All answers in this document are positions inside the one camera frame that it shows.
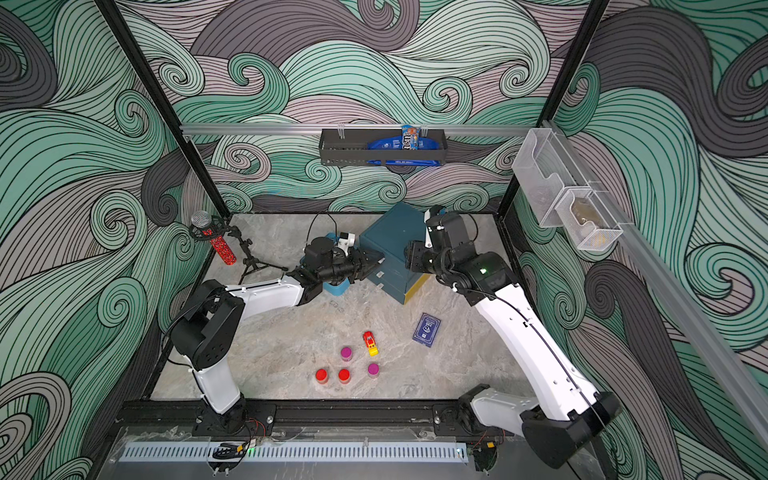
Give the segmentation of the purple paint can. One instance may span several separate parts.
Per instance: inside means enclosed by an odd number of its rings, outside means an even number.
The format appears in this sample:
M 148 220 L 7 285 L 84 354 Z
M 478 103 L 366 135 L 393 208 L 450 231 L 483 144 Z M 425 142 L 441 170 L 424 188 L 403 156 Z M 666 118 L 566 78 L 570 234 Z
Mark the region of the purple paint can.
M 367 366 L 367 375 L 371 378 L 377 378 L 380 375 L 381 368 L 378 363 L 370 363 Z
M 341 351 L 340 351 L 340 356 L 341 356 L 342 360 L 345 361 L 345 362 L 351 361 L 352 358 L 353 358 L 353 350 L 352 350 L 352 348 L 349 347 L 349 346 L 343 347 L 341 349 Z

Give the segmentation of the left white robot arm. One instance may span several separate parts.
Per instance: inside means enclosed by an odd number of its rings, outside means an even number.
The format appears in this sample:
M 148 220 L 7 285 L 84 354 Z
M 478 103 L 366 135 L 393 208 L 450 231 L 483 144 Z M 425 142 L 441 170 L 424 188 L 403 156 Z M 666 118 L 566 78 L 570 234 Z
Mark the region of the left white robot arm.
M 224 285 L 217 280 L 200 284 L 168 328 L 168 336 L 189 362 L 209 411 L 221 419 L 244 420 L 245 398 L 228 362 L 242 319 L 305 305 L 326 284 L 363 280 L 384 260 L 382 252 L 354 245 L 342 248 L 330 238 L 317 237 L 306 245 L 298 265 L 278 279 L 240 285 Z

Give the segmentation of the teal drawer cabinet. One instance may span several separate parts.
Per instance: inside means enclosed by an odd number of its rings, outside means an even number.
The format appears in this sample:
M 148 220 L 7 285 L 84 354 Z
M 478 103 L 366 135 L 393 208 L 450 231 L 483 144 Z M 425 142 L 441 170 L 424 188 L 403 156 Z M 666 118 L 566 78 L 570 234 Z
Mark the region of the teal drawer cabinet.
M 407 304 L 428 275 L 405 267 L 405 249 L 411 240 L 424 239 L 424 213 L 406 203 L 394 205 L 360 236 L 361 247 L 384 254 L 384 261 L 367 279 L 400 304 Z

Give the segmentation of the red paint can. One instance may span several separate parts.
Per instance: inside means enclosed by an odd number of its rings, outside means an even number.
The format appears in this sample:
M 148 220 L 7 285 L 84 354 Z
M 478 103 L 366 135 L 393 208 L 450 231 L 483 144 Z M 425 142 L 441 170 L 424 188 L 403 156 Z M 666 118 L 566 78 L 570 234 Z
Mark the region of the red paint can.
M 329 373 L 326 369 L 320 368 L 315 372 L 315 380 L 318 384 L 326 384 L 329 381 Z
M 348 384 L 351 381 L 351 371 L 346 368 L 342 368 L 338 372 L 338 380 L 341 384 Z

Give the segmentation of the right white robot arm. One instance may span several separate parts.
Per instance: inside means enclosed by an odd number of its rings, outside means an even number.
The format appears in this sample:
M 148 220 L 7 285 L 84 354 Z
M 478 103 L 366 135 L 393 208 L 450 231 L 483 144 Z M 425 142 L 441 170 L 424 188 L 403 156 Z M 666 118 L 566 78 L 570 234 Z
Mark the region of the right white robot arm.
M 523 398 L 485 388 L 470 397 L 470 411 L 483 426 L 521 436 L 549 467 L 562 467 L 616 418 L 617 396 L 598 390 L 571 363 L 509 264 L 495 252 L 478 253 L 458 213 L 434 206 L 424 224 L 424 240 L 405 249 L 406 267 L 463 296 L 503 340 L 534 392 Z

